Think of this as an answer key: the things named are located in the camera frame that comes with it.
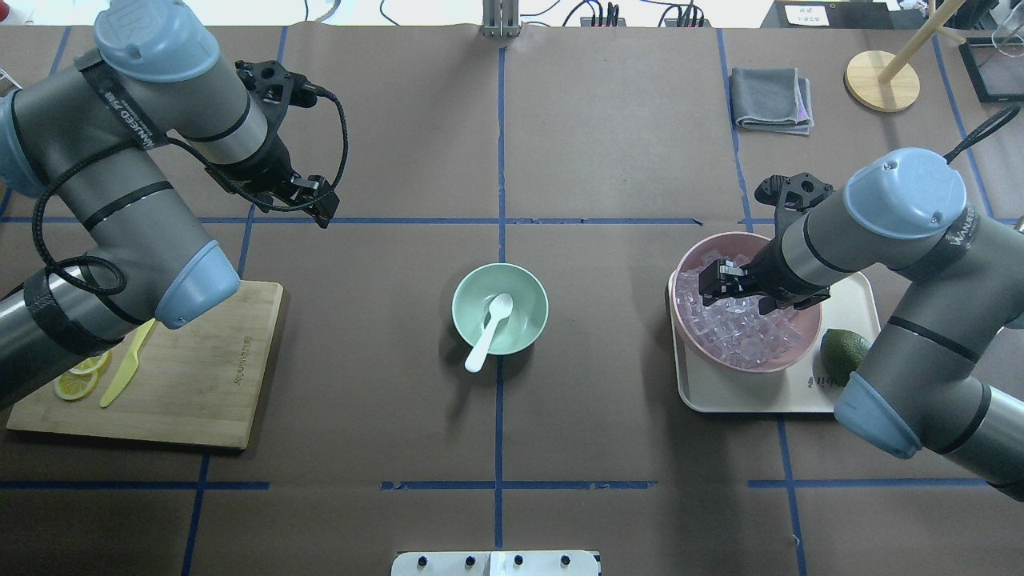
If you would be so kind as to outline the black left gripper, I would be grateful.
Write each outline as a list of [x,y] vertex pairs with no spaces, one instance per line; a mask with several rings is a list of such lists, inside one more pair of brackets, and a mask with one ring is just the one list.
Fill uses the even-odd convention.
[[290,153],[279,136],[270,136],[248,159],[228,164],[228,178],[256,199],[260,210],[270,210],[273,200],[285,206],[315,201],[307,214],[322,229],[330,224],[337,210],[337,199],[326,199],[334,187],[319,175],[301,178],[293,171]]

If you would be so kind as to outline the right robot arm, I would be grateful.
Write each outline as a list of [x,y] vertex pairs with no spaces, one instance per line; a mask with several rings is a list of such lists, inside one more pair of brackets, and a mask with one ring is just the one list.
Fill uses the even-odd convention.
[[768,314],[818,305],[873,265],[907,278],[835,419],[889,455],[928,449],[1021,501],[1022,401],[973,371],[999,331],[1022,328],[1022,233],[969,204],[945,157],[903,147],[779,216],[752,262],[717,260],[698,287],[705,305],[757,296]]

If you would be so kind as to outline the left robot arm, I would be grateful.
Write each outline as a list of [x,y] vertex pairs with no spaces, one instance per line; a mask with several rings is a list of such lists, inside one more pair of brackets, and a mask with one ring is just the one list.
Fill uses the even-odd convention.
[[303,178],[279,125],[292,106],[339,105],[279,61],[227,61],[182,1],[114,1],[95,47],[2,99],[2,180],[35,200],[43,266],[2,300],[2,407],[113,349],[155,320],[170,329],[241,280],[151,159],[172,145],[227,193],[328,227],[339,180]]

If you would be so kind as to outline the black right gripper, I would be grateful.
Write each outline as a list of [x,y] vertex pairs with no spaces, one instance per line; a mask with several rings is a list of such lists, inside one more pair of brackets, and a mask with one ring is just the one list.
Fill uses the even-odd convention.
[[758,298],[761,316],[776,310],[807,310],[830,298],[829,287],[803,280],[787,265],[779,240],[771,240],[744,266],[715,259],[699,273],[698,292],[703,306],[721,299]]

